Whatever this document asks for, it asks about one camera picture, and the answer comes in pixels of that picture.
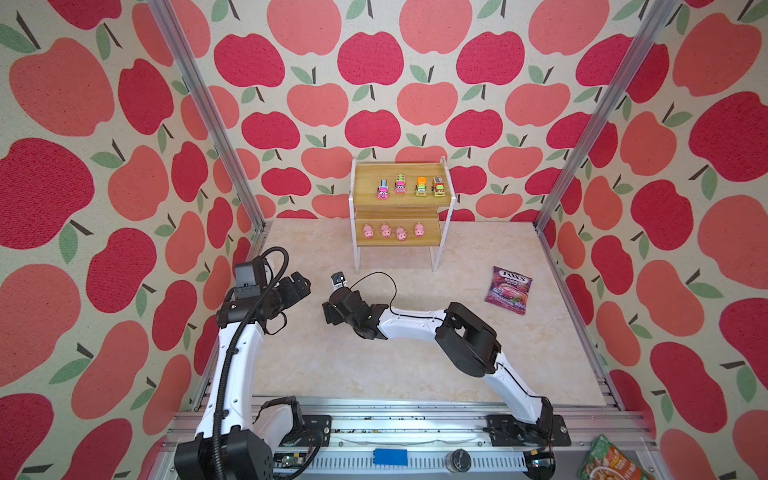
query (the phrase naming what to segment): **apple wallpaper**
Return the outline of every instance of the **apple wallpaper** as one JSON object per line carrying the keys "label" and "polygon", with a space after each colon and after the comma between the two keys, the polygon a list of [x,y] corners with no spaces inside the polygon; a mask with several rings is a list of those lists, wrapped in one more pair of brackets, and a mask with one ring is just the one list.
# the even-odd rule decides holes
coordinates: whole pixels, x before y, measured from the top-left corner
{"label": "apple wallpaper", "polygon": [[681,3],[546,230],[676,480],[768,478],[766,14]]}
{"label": "apple wallpaper", "polygon": [[2,2],[0,72],[0,479],[144,480],[250,220],[146,3]]}
{"label": "apple wallpaper", "polygon": [[[348,217],[353,158],[446,156],[460,194],[455,220],[532,221],[648,7],[194,1],[211,35],[198,67],[267,219]],[[194,49],[197,33],[186,30]],[[660,46],[627,104],[653,97],[664,62]],[[187,106],[189,132],[205,138],[191,99]],[[608,162],[616,148],[609,125],[594,161]]]}

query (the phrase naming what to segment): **red apple pattern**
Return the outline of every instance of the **red apple pattern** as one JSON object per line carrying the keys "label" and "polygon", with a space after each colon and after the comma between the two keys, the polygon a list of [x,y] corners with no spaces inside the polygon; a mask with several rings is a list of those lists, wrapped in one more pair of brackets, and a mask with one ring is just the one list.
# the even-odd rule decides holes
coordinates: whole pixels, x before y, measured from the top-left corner
{"label": "red apple pattern", "polygon": [[[642,2],[634,2],[636,12],[624,20],[617,17],[623,5],[607,0],[536,0],[530,6],[407,0],[393,5],[392,12],[385,12],[390,7],[381,2],[371,2],[369,12],[363,2],[353,18],[346,6],[332,0],[273,0],[255,16],[237,2],[223,14],[218,2],[215,15],[195,3],[171,2],[193,55],[215,66],[204,72],[207,81],[222,85],[215,88],[227,96],[227,111],[239,111],[234,116],[221,113],[268,218],[346,216],[339,198],[345,196],[340,189],[352,157],[391,161],[397,156],[403,161],[423,153],[425,161],[441,156],[449,160],[457,192],[463,193],[453,220],[534,221],[540,198],[529,197],[549,195],[594,110],[590,101],[578,101],[581,93],[590,90],[587,99],[595,102],[603,96],[637,33],[637,13],[645,11]],[[749,468],[758,476],[768,468],[761,450],[765,437],[752,428],[768,422],[759,409],[768,383],[760,340],[765,330],[760,322],[766,317],[760,292],[768,288],[761,269],[768,257],[759,240],[768,232],[768,201],[761,193],[768,173],[768,108],[758,68],[765,37],[760,34],[764,20],[758,20],[765,12],[760,2],[746,5],[745,0],[743,12],[742,5],[734,9],[729,4],[685,0],[654,40],[623,103],[543,232],[625,406],[643,413],[675,474],[701,478],[733,470],[713,448],[718,442],[732,443],[746,463],[738,467],[739,478],[748,477]],[[184,393],[197,381],[191,373],[202,373],[215,345],[212,315],[249,242],[239,238],[245,225],[240,222],[242,204],[222,176],[222,160],[209,140],[200,140],[210,136],[204,124],[198,122],[192,137],[182,121],[185,105],[190,110],[194,103],[188,94],[184,97],[186,85],[178,71],[168,68],[174,58],[147,4],[124,8],[115,0],[85,0],[73,5],[49,0],[40,7],[46,12],[27,5],[19,9],[23,21],[13,16],[2,21],[22,39],[28,34],[35,39],[28,46],[26,40],[12,44],[26,51],[8,43],[2,47],[11,55],[6,111],[20,119],[20,127],[11,123],[7,129],[6,157],[0,160],[0,173],[5,173],[0,175],[0,210],[5,212],[0,214],[0,250],[12,249],[8,257],[14,259],[0,279],[0,302],[23,313],[28,306],[15,300],[19,289],[51,291],[45,325],[54,328],[36,333],[35,338],[44,334],[47,340],[26,352],[23,362],[16,362],[18,352],[8,352],[4,383],[45,396],[22,393],[0,399],[10,402],[3,404],[8,412],[13,406],[31,409],[25,411],[29,425],[16,436],[11,432],[13,452],[0,455],[0,470],[17,478],[34,461],[63,465],[59,477],[66,472],[65,478],[138,475],[144,480],[151,467],[148,459],[157,451],[156,437],[173,413],[188,405]],[[513,6],[526,8],[528,14],[513,15]],[[269,28],[253,33],[248,25]],[[133,33],[139,43],[131,40]],[[111,55],[105,48],[111,48]],[[570,55],[568,62],[561,61],[562,55]],[[538,67],[531,64],[534,57]],[[521,82],[520,74],[533,83],[527,78]],[[116,114],[115,102],[120,107]],[[640,110],[638,103],[644,103]],[[675,105],[664,117],[670,104]],[[656,160],[652,174],[634,171],[635,163],[624,158],[624,143],[630,141],[621,141],[629,123],[638,118],[635,124],[640,125],[645,119],[642,111],[654,117],[667,141],[674,137],[677,144],[669,157]],[[504,117],[512,123],[502,121]],[[139,137],[126,136],[126,127]],[[417,144],[412,137],[425,134],[421,147],[409,146]],[[504,134],[515,139],[512,147],[507,142],[498,146]],[[138,141],[142,135],[153,137]],[[307,135],[314,141],[307,143]],[[613,162],[620,143],[622,161]],[[134,164],[138,154],[148,155],[149,150],[159,161],[129,175],[140,166]],[[103,151],[116,155],[107,158]],[[105,161],[112,162],[112,172],[103,169]],[[654,177],[638,177],[641,172]],[[588,187],[598,176],[607,179],[606,190],[624,210],[606,231],[595,231],[584,212]],[[111,177],[114,195],[109,194]],[[170,195],[154,188],[167,184],[164,179],[173,187]],[[335,184],[336,194],[313,188],[317,179]],[[495,193],[487,191],[489,184],[495,185]],[[499,184],[508,184],[501,195]],[[212,191],[225,197],[209,198]],[[132,202],[137,195],[141,201]],[[42,204],[55,208],[43,209]],[[235,211],[238,228],[232,228],[234,218],[227,221]],[[565,222],[571,227],[563,229]],[[127,235],[129,230],[146,238]],[[561,235],[563,245],[575,245],[574,238],[582,245],[584,259],[576,269],[563,261]],[[222,242],[219,250],[214,241]],[[161,251],[165,262],[156,260]],[[652,296],[650,301],[647,288],[664,281],[647,283],[646,274],[659,264],[669,270],[664,281],[674,280],[677,294]],[[207,272],[204,267],[213,279],[195,282],[196,275]],[[108,270],[131,274],[110,278]],[[118,277],[127,280],[128,293],[110,290]],[[47,285],[51,282],[55,290]],[[179,285],[204,300],[186,319],[188,312],[167,315],[174,301],[181,302],[172,295]],[[640,291],[645,303],[637,298]],[[608,310],[598,315],[604,304],[615,305],[611,315]],[[703,316],[691,317],[694,305],[700,305]],[[81,306],[83,311],[94,306],[100,310],[96,316],[112,320],[99,326],[95,316],[79,314]],[[57,315],[57,309],[66,315]],[[672,328],[667,321],[672,317],[659,316],[664,309],[676,313],[674,318],[686,328]],[[720,319],[719,330],[706,327],[704,317]],[[606,344],[599,340],[598,323]],[[125,345],[114,340],[128,326],[131,339],[151,338],[143,368],[121,362],[137,345],[127,336],[122,338]],[[684,336],[686,347],[665,347],[667,356],[661,355],[664,350],[654,345],[672,343],[672,335]],[[59,363],[61,352],[75,353],[72,343],[79,357]],[[623,351],[622,346],[631,348]],[[170,348],[167,356],[159,357],[161,347]],[[719,365],[712,360],[712,348],[728,352],[729,358],[718,360],[723,362]],[[654,360],[659,355],[661,360]],[[77,402],[74,395],[62,396],[56,383],[61,372],[74,368],[67,364],[73,360],[83,369],[77,379],[63,381],[71,382],[70,388],[78,385]],[[658,363],[666,369],[657,368]],[[676,373],[681,370],[690,377],[686,382]],[[57,372],[56,382],[40,382],[39,375],[49,371]],[[34,387],[25,388],[32,383]],[[722,391],[722,400],[713,385]],[[88,393],[99,389],[112,393],[94,397],[91,408]],[[137,415],[129,413],[134,406]],[[53,422],[53,411],[72,415],[75,408],[84,418],[109,412],[113,420],[69,428],[69,451],[38,460],[41,452],[51,451],[48,443],[45,450],[38,448],[53,438],[48,430],[61,437],[63,423]],[[702,411],[709,419],[703,419]],[[717,429],[723,419],[725,426]],[[670,422],[675,422],[673,429]],[[712,439],[705,441],[702,435]],[[704,466],[692,472],[674,462],[685,455]],[[127,468],[128,458],[144,458],[140,472],[139,465]]]}

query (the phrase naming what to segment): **snack bag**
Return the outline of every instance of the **snack bag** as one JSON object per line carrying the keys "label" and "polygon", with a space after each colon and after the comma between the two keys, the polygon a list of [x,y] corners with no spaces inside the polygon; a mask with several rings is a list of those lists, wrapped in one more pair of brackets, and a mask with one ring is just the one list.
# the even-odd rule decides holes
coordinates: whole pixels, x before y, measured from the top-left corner
{"label": "snack bag", "polygon": [[582,480],[654,480],[616,448],[605,435],[592,442],[592,450],[578,471]]}
{"label": "snack bag", "polygon": [[532,282],[533,279],[520,273],[494,266],[491,288],[485,296],[485,301],[525,315],[525,304],[528,302],[528,291]]}

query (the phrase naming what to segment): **apple stem pattern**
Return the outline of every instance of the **apple stem pattern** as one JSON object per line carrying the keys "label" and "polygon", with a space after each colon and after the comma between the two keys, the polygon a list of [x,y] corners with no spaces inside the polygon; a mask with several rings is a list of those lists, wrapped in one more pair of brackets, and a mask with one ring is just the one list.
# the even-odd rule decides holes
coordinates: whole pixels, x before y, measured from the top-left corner
{"label": "apple stem pattern", "polygon": [[683,4],[682,3],[677,6],[677,10],[674,11],[674,13],[672,14],[672,17],[670,18],[670,21],[667,22],[665,27],[668,27],[668,26],[672,25],[672,21],[674,20],[675,17],[677,17],[677,14],[680,13],[680,9],[681,8],[683,8]]}
{"label": "apple stem pattern", "polygon": [[746,362],[740,360],[738,362],[721,363],[720,366],[726,370],[735,369],[738,366],[746,365]]}
{"label": "apple stem pattern", "polygon": [[667,114],[664,115],[664,118],[661,119],[661,123],[664,123],[665,121],[667,121],[667,118],[672,113],[672,110],[674,110],[674,102],[672,102],[672,105],[670,105],[669,110],[667,110]]}
{"label": "apple stem pattern", "polygon": [[232,3],[232,0],[228,0],[230,4],[230,10],[232,11],[232,16],[236,18],[237,20],[240,20],[240,16],[237,14],[237,10],[235,10],[235,4]]}
{"label": "apple stem pattern", "polygon": [[24,469],[22,470],[22,473],[45,473],[52,466],[53,464],[49,463],[47,465],[35,465],[32,467],[24,467]]}
{"label": "apple stem pattern", "polygon": [[74,221],[74,220],[69,220],[69,223],[70,223],[70,224],[71,224],[71,225],[72,225],[74,228],[76,228],[76,229],[80,230],[80,233],[82,233],[82,234],[83,234],[83,235],[85,235],[86,237],[87,237],[88,235],[93,235],[93,234],[94,234],[94,233],[93,233],[93,232],[91,232],[89,229],[87,229],[87,228],[83,227],[82,225],[80,225],[79,223],[77,223],[77,222],[76,222],[76,221]]}
{"label": "apple stem pattern", "polygon": [[696,270],[693,275],[690,276],[688,280],[686,280],[685,284],[690,285],[691,282],[693,282],[695,279],[699,278],[699,275],[701,275],[701,269]]}
{"label": "apple stem pattern", "polygon": [[174,136],[170,134],[170,131],[168,130],[168,127],[165,126],[165,124],[163,124],[163,130],[165,130],[165,133],[168,134],[168,137],[173,139]]}
{"label": "apple stem pattern", "polygon": [[27,26],[27,22],[24,21],[22,18],[22,14],[19,12],[16,12],[16,22],[18,23],[18,26],[22,27],[22,30],[24,30],[24,33],[29,37],[29,41],[32,42],[32,44],[40,50],[40,44],[38,43],[35,36],[32,34],[32,32],[29,30],[29,27]]}
{"label": "apple stem pattern", "polygon": [[707,168],[709,168],[709,167],[710,167],[710,166],[709,166],[709,164],[707,164],[707,165],[704,165],[704,166],[703,166],[701,169],[699,169],[699,171],[698,171],[698,172],[696,172],[696,173],[695,173],[695,174],[694,174],[694,175],[693,175],[691,178],[689,178],[688,180],[696,180],[696,179],[697,179],[697,178],[698,178],[698,177],[699,177],[699,176],[700,176],[702,173],[704,173],[704,171],[705,171]]}
{"label": "apple stem pattern", "polygon": [[80,343],[78,343],[78,353],[80,353],[83,356],[87,356],[89,359],[94,358],[94,354],[89,352],[88,349],[82,346]]}
{"label": "apple stem pattern", "polygon": [[754,1],[755,1],[755,0],[749,0],[749,1],[746,3],[746,5],[744,5],[744,8],[742,9],[741,13],[739,14],[739,18],[737,18],[737,21],[740,21],[740,20],[741,20],[741,18],[744,16],[744,14],[746,14],[746,11],[750,9],[750,7],[752,6],[752,2],[754,2]]}
{"label": "apple stem pattern", "polygon": [[621,104],[623,104],[625,100],[627,100],[627,95],[624,95],[624,97],[621,99],[619,104],[616,105],[616,108],[614,108],[614,110],[618,110],[619,108],[621,108]]}
{"label": "apple stem pattern", "polygon": [[648,7],[648,0],[645,0],[645,3],[643,3],[643,8],[640,9],[640,14],[637,16],[640,20],[643,19],[643,15],[645,15],[645,9]]}
{"label": "apple stem pattern", "polygon": [[112,30],[110,30],[110,29],[109,29],[109,25],[107,25],[107,22],[105,22],[103,25],[104,25],[104,28],[106,28],[106,30],[107,30],[107,33],[109,34],[109,37],[112,39],[112,41],[114,42],[114,44],[115,44],[117,47],[119,47],[119,48],[123,48],[123,46],[122,46],[122,45],[120,45],[120,42],[119,42],[119,41],[118,41],[118,40],[115,38],[115,36],[114,36],[114,33],[112,33]]}
{"label": "apple stem pattern", "polygon": [[120,151],[120,148],[118,148],[118,143],[114,141],[114,138],[112,139],[112,148],[114,148],[114,151],[118,154],[118,157],[120,157],[120,160],[125,163],[125,157],[123,157],[123,152]]}

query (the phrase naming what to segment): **beige tabletop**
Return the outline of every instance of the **beige tabletop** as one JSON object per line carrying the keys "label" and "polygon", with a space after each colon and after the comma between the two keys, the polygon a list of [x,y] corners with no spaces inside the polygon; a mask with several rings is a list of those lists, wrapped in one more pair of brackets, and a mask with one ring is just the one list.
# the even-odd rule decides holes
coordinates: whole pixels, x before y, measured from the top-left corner
{"label": "beige tabletop", "polygon": [[[499,402],[481,379],[459,372],[436,343],[365,340],[346,324],[326,324],[322,304],[330,275],[343,271],[349,286],[382,270],[397,282],[393,306],[442,310],[463,303],[496,330],[512,366],[554,404],[605,405],[571,317],[529,223],[454,222],[440,268],[432,272],[424,247],[370,247],[355,274],[348,220],[276,219],[265,248],[290,254],[286,274],[300,271],[312,293],[286,310],[288,325],[268,336],[257,355],[253,393],[364,399]],[[270,255],[276,270],[280,255]],[[528,312],[518,315],[484,301],[493,266],[533,278]],[[388,303],[392,282],[373,275],[359,283],[368,303]],[[270,321],[276,329],[282,317]]]}

